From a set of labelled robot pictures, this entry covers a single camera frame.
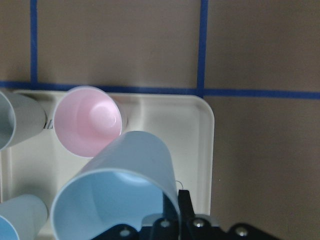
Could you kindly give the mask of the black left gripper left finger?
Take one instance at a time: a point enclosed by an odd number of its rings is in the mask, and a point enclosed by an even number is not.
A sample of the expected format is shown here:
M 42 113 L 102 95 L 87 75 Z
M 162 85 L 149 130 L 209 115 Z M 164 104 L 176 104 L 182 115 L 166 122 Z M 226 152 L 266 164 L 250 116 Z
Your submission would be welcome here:
M 174 207 L 171 200 L 167 197 L 166 194 L 162 194 L 162 218 L 163 218 L 163 226 L 164 227 L 171 227 L 171 226 L 178 226 L 179 225 L 179 216 Z

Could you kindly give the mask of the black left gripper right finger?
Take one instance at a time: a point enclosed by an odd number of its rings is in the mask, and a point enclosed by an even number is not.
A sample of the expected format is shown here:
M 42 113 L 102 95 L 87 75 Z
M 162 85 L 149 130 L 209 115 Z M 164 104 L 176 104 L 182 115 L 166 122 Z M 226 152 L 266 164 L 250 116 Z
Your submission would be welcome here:
M 181 220 L 187 223 L 189 220 L 195 217 L 193 204 L 188 190 L 180 189 L 178 191 L 178 205 L 181 215 Z

